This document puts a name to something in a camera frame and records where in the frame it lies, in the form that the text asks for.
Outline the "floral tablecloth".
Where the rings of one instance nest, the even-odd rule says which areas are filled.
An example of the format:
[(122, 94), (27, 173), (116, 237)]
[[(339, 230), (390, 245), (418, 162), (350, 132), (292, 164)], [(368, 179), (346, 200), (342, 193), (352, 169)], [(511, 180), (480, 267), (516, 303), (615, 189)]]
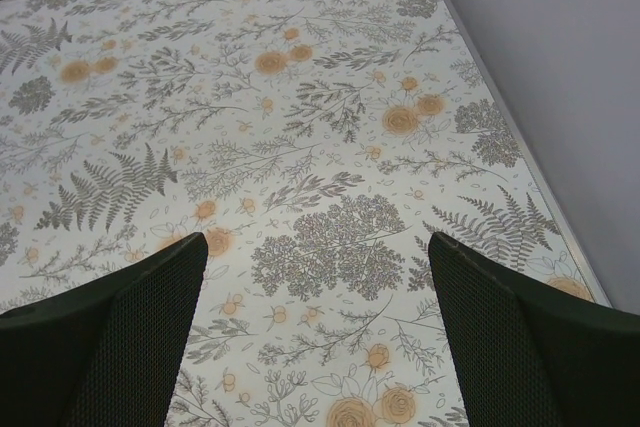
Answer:
[(463, 426), (427, 260), (595, 282), (444, 0), (7, 0), (1, 307), (200, 232), (171, 426)]

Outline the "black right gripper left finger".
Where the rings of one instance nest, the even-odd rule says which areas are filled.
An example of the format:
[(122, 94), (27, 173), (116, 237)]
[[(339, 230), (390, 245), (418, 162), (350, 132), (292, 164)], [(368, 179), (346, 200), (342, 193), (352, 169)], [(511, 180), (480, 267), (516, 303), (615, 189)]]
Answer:
[(161, 426), (206, 269), (191, 234), (1, 316), (4, 426)]

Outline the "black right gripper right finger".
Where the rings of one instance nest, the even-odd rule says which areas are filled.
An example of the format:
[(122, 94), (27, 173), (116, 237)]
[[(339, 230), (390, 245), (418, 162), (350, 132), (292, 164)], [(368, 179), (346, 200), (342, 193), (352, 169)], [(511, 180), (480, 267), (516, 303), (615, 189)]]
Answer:
[(636, 426), (639, 318), (434, 233), (428, 257), (472, 426)]

